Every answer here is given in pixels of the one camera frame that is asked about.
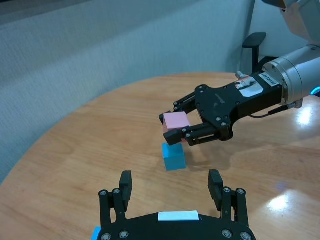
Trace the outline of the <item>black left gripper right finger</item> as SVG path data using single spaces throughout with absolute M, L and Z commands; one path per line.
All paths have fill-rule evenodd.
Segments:
M 232 209 L 234 211 L 234 221 L 241 224 L 248 224 L 248 209 L 246 201 L 246 191 L 242 188 L 232 190 L 224 186 L 223 179 L 216 169 L 208 172 L 208 189 L 220 218 L 232 221 Z

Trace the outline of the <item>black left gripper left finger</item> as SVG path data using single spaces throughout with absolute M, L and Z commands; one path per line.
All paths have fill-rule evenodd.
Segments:
M 98 193 L 100 209 L 100 226 L 112 224 L 111 209 L 114 209 L 117 220 L 125 220 L 129 201 L 132 194 L 132 172 L 125 170 L 121 173 L 119 187 L 111 192 L 103 189 Z

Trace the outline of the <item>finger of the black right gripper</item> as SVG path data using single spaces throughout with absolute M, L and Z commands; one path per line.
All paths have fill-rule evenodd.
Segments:
M 199 109 L 196 103 L 196 95 L 195 92 L 188 94 L 187 96 L 175 101 L 173 103 L 173 111 L 167 111 L 159 115 L 159 120 L 162 124 L 164 124 L 164 114 L 167 113 L 177 113 L 177 112 L 185 112 L 189 114 L 193 111 L 197 110 L 199 113 Z
M 220 139 L 220 133 L 210 123 L 169 130 L 163 136 L 170 146 L 178 144 L 183 140 L 186 140 L 189 146 L 195 146 Z

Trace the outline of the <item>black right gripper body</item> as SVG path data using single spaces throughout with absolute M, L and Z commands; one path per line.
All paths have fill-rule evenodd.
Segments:
M 233 137 L 236 121 L 277 105 L 282 101 L 282 85 L 270 77 L 255 73 L 226 86 L 207 85 L 195 90 L 195 102 L 203 124 L 211 124 L 221 141 Z

